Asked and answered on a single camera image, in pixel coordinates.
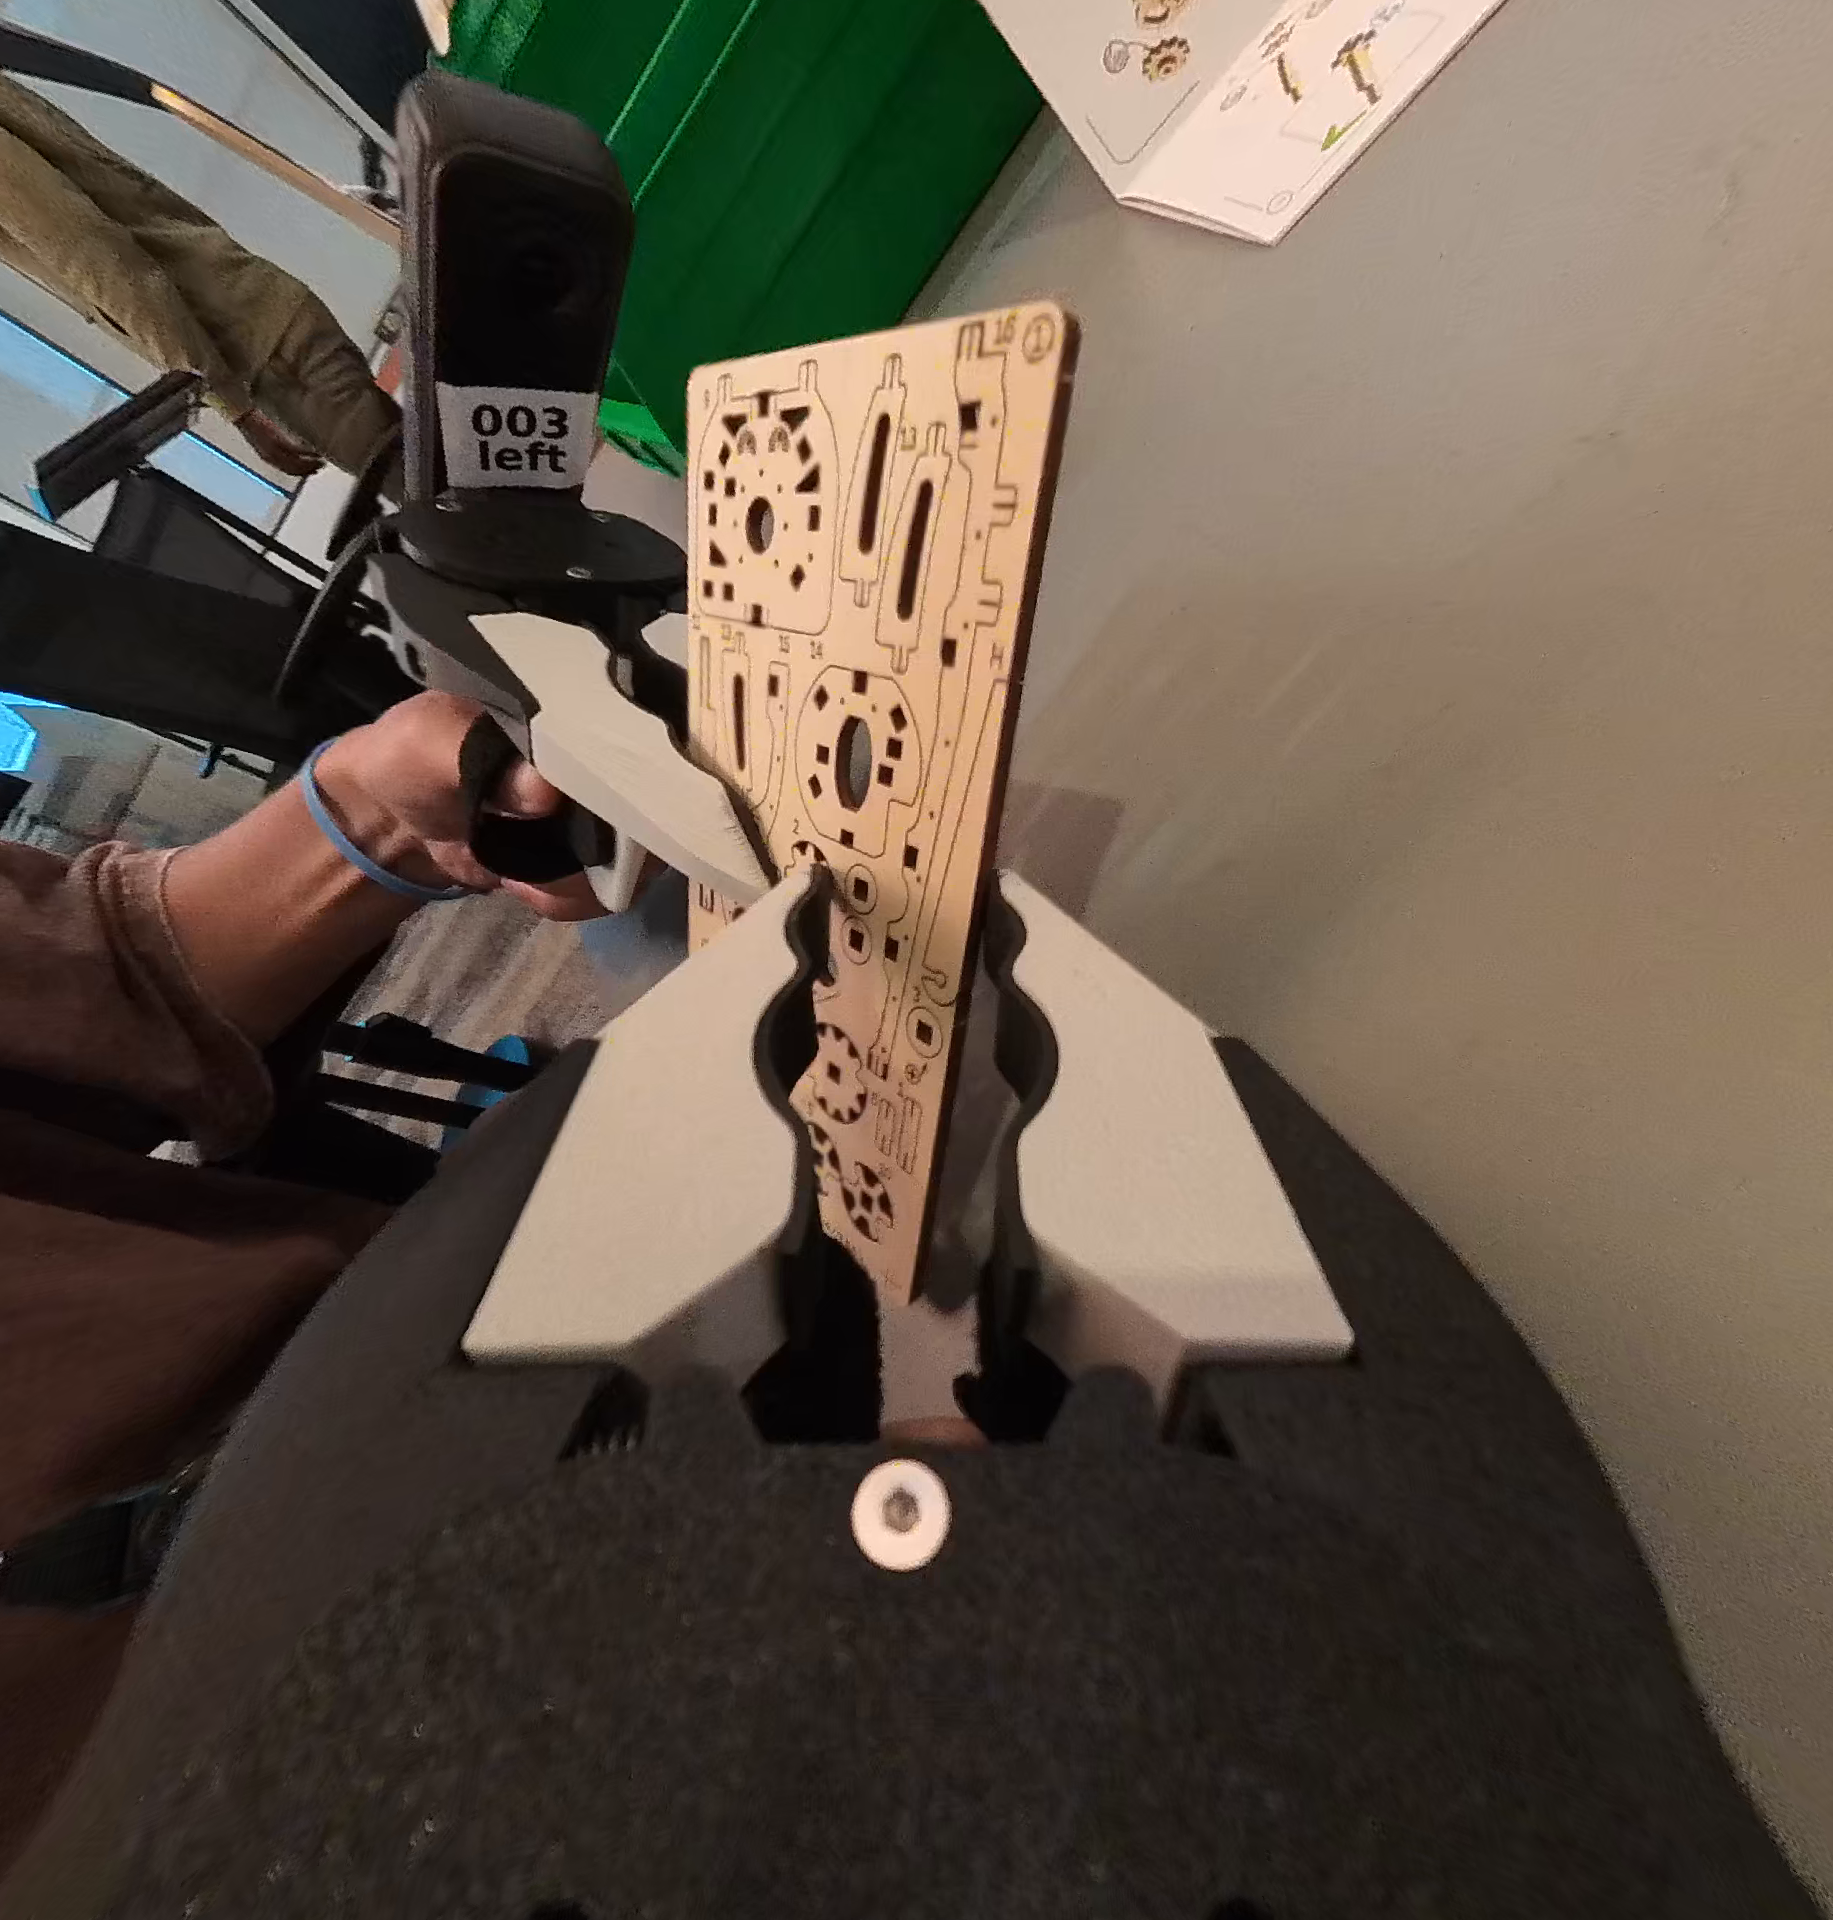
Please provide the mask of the laser-cut wooden model sheet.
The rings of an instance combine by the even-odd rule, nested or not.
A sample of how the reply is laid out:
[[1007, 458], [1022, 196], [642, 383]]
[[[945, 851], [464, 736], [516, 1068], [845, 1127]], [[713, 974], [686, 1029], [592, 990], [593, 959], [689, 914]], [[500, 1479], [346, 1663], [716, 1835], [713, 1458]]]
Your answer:
[[687, 746], [828, 876], [824, 1231], [923, 1284], [1077, 353], [1027, 300], [687, 374]]

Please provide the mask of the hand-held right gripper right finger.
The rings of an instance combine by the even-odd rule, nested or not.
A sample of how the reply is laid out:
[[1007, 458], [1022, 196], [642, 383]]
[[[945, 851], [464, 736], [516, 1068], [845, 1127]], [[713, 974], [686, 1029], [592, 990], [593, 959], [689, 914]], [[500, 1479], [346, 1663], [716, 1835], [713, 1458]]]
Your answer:
[[1338, 1363], [1357, 1338], [1208, 1029], [1049, 896], [990, 880], [998, 1137], [985, 1427], [1049, 1430], [1120, 1369], [1170, 1415], [1213, 1365]]

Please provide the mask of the black chair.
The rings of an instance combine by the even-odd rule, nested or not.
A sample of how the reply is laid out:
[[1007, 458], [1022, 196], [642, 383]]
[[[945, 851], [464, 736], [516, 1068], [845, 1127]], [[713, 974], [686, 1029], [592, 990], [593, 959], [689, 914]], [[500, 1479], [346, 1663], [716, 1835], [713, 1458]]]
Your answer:
[[158, 374], [37, 458], [40, 508], [112, 498], [88, 546], [0, 521], [0, 691], [292, 771], [414, 683], [359, 572], [339, 583], [155, 462], [196, 404], [194, 372]]

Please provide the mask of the person's left hand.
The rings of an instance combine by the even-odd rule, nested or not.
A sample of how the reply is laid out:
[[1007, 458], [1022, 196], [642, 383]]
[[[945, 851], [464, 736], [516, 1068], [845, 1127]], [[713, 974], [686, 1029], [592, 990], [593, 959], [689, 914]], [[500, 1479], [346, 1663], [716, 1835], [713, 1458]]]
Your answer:
[[354, 849], [399, 880], [443, 896], [506, 893], [558, 924], [605, 917], [582, 874], [514, 880], [472, 853], [478, 808], [464, 796], [462, 747], [489, 719], [469, 699], [426, 689], [321, 747], [309, 767], [310, 790]]

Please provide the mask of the green plastic bins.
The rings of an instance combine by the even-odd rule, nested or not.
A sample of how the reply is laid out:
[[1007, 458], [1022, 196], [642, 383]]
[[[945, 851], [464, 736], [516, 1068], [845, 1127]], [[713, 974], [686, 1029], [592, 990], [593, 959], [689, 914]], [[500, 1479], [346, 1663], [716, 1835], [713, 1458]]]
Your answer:
[[694, 365], [902, 323], [1043, 109], [976, 1], [457, 1], [440, 62], [615, 155], [637, 239], [598, 420], [667, 474]]

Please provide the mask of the olive jacket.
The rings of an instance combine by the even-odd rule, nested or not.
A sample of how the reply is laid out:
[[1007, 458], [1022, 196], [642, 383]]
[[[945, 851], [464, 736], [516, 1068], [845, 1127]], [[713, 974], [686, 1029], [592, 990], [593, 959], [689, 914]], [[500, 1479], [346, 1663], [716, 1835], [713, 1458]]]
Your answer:
[[351, 475], [400, 408], [304, 280], [0, 73], [0, 260], [208, 404], [289, 475]]

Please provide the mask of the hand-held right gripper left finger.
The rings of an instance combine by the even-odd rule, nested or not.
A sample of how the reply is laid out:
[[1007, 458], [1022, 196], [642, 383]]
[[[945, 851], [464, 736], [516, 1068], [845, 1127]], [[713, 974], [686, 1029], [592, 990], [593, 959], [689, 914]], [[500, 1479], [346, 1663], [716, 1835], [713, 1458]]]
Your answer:
[[792, 874], [611, 1019], [462, 1353], [485, 1365], [756, 1374], [813, 1239], [791, 1091], [814, 1055], [829, 876]]

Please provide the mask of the blue wristband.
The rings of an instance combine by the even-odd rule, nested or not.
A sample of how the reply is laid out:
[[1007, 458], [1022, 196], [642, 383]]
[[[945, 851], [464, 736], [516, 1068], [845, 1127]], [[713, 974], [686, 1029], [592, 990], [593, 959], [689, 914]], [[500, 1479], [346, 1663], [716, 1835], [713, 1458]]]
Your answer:
[[313, 747], [313, 752], [309, 752], [309, 755], [301, 761], [296, 777], [309, 820], [313, 822], [313, 827], [316, 827], [316, 831], [339, 854], [339, 858], [367, 884], [379, 888], [381, 893], [388, 893], [395, 899], [404, 899], [418, 909], [469, 898], [469, 886], [455, 882], [426, 884], [385, 868], [351, 837], [351, 833], [343, 827], [343, 819], [327, 803], [327, 795], [320, 779], [324, 758], [339, 744], [341, 739], [331, 736]]

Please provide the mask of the white instruction booklet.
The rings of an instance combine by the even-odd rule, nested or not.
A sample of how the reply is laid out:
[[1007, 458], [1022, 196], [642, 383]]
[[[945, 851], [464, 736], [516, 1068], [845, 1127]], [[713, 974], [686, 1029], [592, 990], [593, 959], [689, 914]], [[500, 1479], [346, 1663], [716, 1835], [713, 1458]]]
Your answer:
[[1496, 1], [985, 1], [1125, 208], [1274, 245]]

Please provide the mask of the person's left forearm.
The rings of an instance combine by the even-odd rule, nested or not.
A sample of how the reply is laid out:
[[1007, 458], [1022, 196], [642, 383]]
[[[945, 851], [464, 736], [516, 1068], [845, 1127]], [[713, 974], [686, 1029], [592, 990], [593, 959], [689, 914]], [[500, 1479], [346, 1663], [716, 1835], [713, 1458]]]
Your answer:
[[172, 853], [0, 840], [0, 1196], [88, 1205], [181, 1142], [215, 1178], [294, 1180], [266, 1052], [196, 990]]

